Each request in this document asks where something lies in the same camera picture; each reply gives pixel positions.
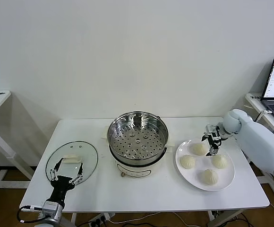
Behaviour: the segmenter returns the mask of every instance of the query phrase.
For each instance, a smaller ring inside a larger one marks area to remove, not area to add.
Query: wooden floor
[[[260,172],[254,167],[257,175]],[[18,170],[9,170],[5,180],[26,180],[26,178]],[[274,205],[274,194],[268,185],[263,185],[270,202]],[[24,189],[0,189],[0,227],[33,227],[35,224],[21,224],[16,219],[17,209],[25,194]],[[269,206],[264,209],[247,210],[244,214],[249,222],[255,227],[274,227],[274,209]],[[88,221],[96,216],[95,213],[78,214],[76,225]],[[118,213],[112,218],[114,222],[124,221],[145,216],[146,213]],[[207,212],[180,212],[179,215],[188,225],[199,225],[206,227],[209,219]],[[23,219],[35,219],[35,213],[22,213]],[[134,224],[148,222],[158,227],[184,227],[185,225],[172,213],[159,213],[154,216],[145,218],[144,220],[135,221]],[[123,224],[113,224],[108,222],[107,227],[121,227]],[[227,227],[247,227],[247,223],[243,221],[234,221],[227,224]]]

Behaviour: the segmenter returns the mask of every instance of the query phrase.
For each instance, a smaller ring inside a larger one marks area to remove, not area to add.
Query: glass lid
[[[57,175],[77,178],[76,185],[84,182],[94,172],[98,162],[96,149],[89,143],[75,141],[66,143],[58,148],[49,158],[46,165],[46,175],[50,181],[52,170],[55,169]]]

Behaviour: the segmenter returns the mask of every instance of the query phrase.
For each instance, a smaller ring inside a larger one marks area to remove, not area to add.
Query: robotic arm
[[[21,220],[19,213],[22,209],[31,209],[31,206],[23,206],[17,212],[17,219],[21,223],[40,223],[35,227],[58,227],[62,218],[62,210],[65,207],[65,197],[69,190],[75,187],[75,184],[83,178],[83,163],[80,164],[80,168],[75,179],[58,175],[58,170],[63,161],[63,158],[56,163],[55,167],[50,170],[51,180],[50,184],[53,187],[53,192],[46,200],[42,208],[33,208],[34,210],[41,211],[39,219],[32,221]]]
[[[210,144],[207,155],[216,155],[222,140],[231,136],[259,169],[274,175],[274,134],[242,110],[229,111],[223,122],[206,127],[202,141]]]

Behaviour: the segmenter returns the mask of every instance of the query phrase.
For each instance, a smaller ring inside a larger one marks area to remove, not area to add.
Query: white table
[[[253,93],[253,94],[248,93],[246,94],[245,98],[258,113],[260,113],[262,110],[266,110],[266,107],[261,102],[261,93]],[[272,114],[265,114],[262,118],[274,131],[274,116]],[[264,184],[264,183],[269,184],[269,186],[274,192],[274,178],[269,173],[262,171],[262,174],[264,176],[257,177],[259,182],[261,184]]]
[[[91,177],[68,191],[64,212],[230,210],[211,221],[209,226],[212,227],[231,219],[243,209],[269,205],[268,198],[234,139],[223,143],[236,168],[232,184],[223,191],[200,190],[186,182],[175,169],[173,158],[178,145],[188,139],[201,137],[207,124],[217,124],[222,118],[164,118],[175,148],[167,151],[159,171],[140,179],[120,176],[107,141],[101,139],[112,120],[59,121],[20,206],[42,206],[49,198],[52,187],[45,174],[47,160],[57,148],[76,140],[91,143],[98,152],[99,160]]]
[[[7,100],[11,95],[10,91],[0,91],[4,94],[0,95],[0,106]],[[0,146],[2,148],[2,154],[26,177],[32,178],[34,173],[33,169],[20,157],[16,152],[0,137]],[[2,179],[6,175],[7,170],[0,171],[0,188],[27,188],[29,185],[28,181],[3,181]]]

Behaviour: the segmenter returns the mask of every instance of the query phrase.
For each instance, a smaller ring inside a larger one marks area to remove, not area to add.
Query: stainless steel steamer basket
[[[160,117],[141,111],[125,113],[108,129],[112,155],[131,167],[145,167],[159,161],[166,151],[169,133]]]

